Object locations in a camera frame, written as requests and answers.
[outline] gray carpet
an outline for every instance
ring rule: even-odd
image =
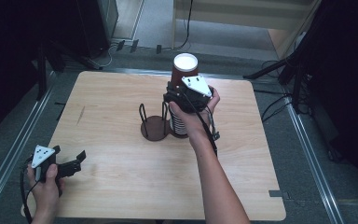
[[[129,47],[125,47],[122,51],[114,49],[111,51],[113,60],[103,69],[104,71],[113,71],[118,68],[170,71],[172,59],[179,53],[163,51],[161,54],[156,54],[154,49],[137,49],[130,53]],[[201,73],[220,74],[227,78],[241,79],[241,75],[252,74],[260,70],[263,64],[258,60],[205,54],[195,55],[199,59]],[[108,55],[99,59],[99,63],[108,62]],[[18,168],[22,161],[34,151],[35,145],[48,144],[58,123],[57,117],[62,111],[62,105],[55,103],[67,101],[77,75],[83,70],[85,70],[83,65],[68,59],[65,71],[58,74],[47,106],[36,123],[16,168],[0,194],[0,223],[26,223],[25,218],[20,214],[20,173]],[[281,87],[273,76],[275,74],[258,79],[257,82],[254,82],[254,88],[256,90],[280,91]],[[0,125],[0,164],[34,106],[36,94],[37,87],[34,87]],[[279,95],[259,92],[255,96],[260,113],[263,113],[272,102],[279,98]],[[282,104],[283,101],[271,108],[270,112]],[[348,223],[358,223],[358,172],[350,164],[331,162],[327,158],[324,141],[314,126],[312,118],[304,116],[304,122],[309,129],[312,143],[317,148],[318,158],[338,198],[345,220]],[[280,223],[330,223],[287,110],[283,110],[266,121],[264,128],[280,188],[289,195],[289,198],[284,200],[287,218]],[[55,223],[81,223],[82,220],[57,218]]]

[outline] wooden board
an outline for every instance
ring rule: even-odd
[[[65,179],[59,217],[204,219],[195,153],[188,139],[141,134],[139,105],[161,115],[170,77],[83,72],[73,88],[50,147],[57,162],[82,150],[82,171]],[[250,82],[206,78],[221,101],[214,121],[219,160],[252,220],[283,220],[282,198]],[[29,206],[34,210],[34,199]]]

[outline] hand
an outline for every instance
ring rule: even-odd
[[[34,169],[28,165],[27,175],[32,187],[34,181]],[[32,193],[36,201],[36,212],[34,214],[33,223],[53,223],[58,211],[59,191],[55,182],[58,169],[56,164],[51,164],[46,173],[46,182],[37,183]],[[61,190],[64,189],[63,179],[60,179]]]
[[[216,107],[217,103],[220,101],[219,93],[216,89],[213,89],[213,96],[212,99],[208,103],[208,108],[205,108],[200,115],[202,119],[209,125],[209,113],[214,112],[214,108]],[[170,108],[172,112],[185,124],[187,135],[190,138],[190,142],[192,142],[193,138],[198,138],[201,135],[206,136],[206,132],[202,127],[202,123],[199,117],[195,114],[188,114],[184,112],[177,103],[174,101],[170,102]]]

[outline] person's left hand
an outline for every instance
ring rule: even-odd
[[[32,189],[34,200],[36,201],[36,212],[34,214],[33,223],[52,223],[59,204],[59,191],[55,182],[58,169],[56,164],[51,164],[46,173],[46,182],[37,183]],[[30,186],[35,184],[34,169],[28,165],[27,175]],[[61,190],[64,189],[63,179],[60,179]]]

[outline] metal strip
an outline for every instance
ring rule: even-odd
[[[289,92],[287,89],[283,88],[283,92]],[[289,103],[291,99],[286,97],[286,103]],[[316,186],[321,194],[322,201],[324,202],[324,207],[326,209],[327,215],[330,218],[331,223],[345,223],[343,217],[339,211],[336,198],[330,186],[324,176],[321,165],[316,158],[315,152],[313,150],[310,139],[308,138],[307,132],[305,131],[304,125],[302,123],[301,117],[296,113],[292,106],[288,106],[290,118],[295,126],[298,139],[300,140],[301,146],[304,150],[305,156],[307,158],[308,164],[310,166],[310,171],[312,172],[313,179],[315,180]]]
[[[16,140],[14,141],[13,145],[11,146],[5,160],[2,162],[0,167],[0,193],[2,192],[8,178],[10,177],[11,172],[13,171],[22,150],[28,141],[29,136],[31,135],[34,126],[36,125],[40,115],[42,114],[46,102],[48,101],[49,96],[51,95],[51,90],[54,84],[56,76],[54,72],[50,73],[50,86],[46,92],[46,94],[40,99],[40,101],[36,102],[34,105],[33,110],[31,111],[28,119],[25,121],[24,125],[22,126],[19,134],[17,135]]]

